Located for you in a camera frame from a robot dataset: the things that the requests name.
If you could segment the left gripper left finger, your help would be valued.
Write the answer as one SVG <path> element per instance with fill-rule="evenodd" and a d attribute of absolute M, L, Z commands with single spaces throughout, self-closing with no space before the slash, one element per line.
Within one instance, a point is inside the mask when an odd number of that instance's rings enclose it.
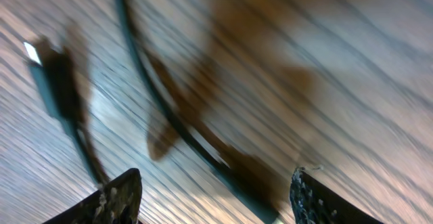
<path fill-rule="evenodd" d="M 131 168 L 44 224 L 136 224 L 141 195 L 139 169 Z"/>

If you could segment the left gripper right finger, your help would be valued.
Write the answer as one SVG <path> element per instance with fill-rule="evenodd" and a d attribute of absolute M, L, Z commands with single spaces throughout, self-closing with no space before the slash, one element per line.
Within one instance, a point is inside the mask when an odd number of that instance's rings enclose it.
<path fill-rule="evenodd" d="M 295 222 L 302 224 L 381 224 L 298 167 L 290 184 Z"/>

